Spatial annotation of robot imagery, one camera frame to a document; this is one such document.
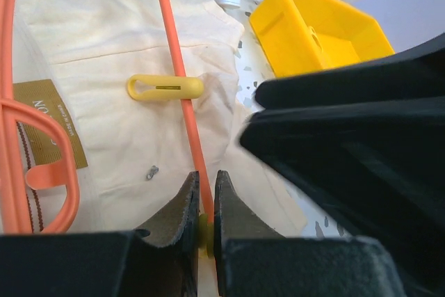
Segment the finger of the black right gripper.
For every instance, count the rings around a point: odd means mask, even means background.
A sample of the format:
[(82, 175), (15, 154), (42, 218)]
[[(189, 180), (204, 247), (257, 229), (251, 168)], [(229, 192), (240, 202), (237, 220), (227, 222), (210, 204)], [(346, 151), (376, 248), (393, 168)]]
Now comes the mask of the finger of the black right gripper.
[(444, 110), (264, 111), (240, 144), (353, 235), (377, 239), (412, 290), (444, 288)]
[(374, 61), (274, 79), (254, 99), (265, 109), (333, 106), (444, 95), (444, 34)]

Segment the cream underwear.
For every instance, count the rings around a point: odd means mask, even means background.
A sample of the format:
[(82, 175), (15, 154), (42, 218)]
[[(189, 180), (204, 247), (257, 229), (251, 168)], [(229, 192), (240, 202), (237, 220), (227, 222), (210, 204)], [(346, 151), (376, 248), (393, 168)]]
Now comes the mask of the cream underwear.
[[(175, 2), (1, 0), (1, 237), (134, 230), (192, 172), (213, 222), (220, 170), (265, 224), (301, 234), (278, 176), (232, 143), (247, 115), (229, 37), (242, 27), (193, 2), (212, 39), (187, 47)], [(199, 78), (204, 92), (134, 100), (135, 74)]]

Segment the yellow clothespin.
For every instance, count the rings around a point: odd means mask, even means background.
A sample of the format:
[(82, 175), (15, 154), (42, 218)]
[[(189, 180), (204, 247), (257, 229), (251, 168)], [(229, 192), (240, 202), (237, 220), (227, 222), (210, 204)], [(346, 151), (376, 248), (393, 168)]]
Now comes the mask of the yellow clothespin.
[(198, 247), (205, 251), (209, 259), (214, 258), (214, 223), (207, 214), (200, 214), (198, 221)]
[(199, 78), (135, 74), (127, 80), (128, 95), (138, 101), (197, 99), (204, 92)]

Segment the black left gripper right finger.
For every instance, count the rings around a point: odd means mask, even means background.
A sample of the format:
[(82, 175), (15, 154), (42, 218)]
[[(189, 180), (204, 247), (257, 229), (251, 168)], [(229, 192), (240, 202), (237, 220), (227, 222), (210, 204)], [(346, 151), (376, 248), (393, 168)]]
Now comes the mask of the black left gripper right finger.
[(405, 296), (389, 253), (374, 239), (286, 238), (215, 184), (213, 251), (222, 296)]

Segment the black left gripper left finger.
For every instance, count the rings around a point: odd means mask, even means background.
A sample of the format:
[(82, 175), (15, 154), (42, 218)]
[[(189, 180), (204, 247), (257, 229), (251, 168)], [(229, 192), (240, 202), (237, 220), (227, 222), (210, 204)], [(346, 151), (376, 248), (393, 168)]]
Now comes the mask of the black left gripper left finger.
[(200, 176), (134, 230), (1, 237), (2, 296), (196, 296)]

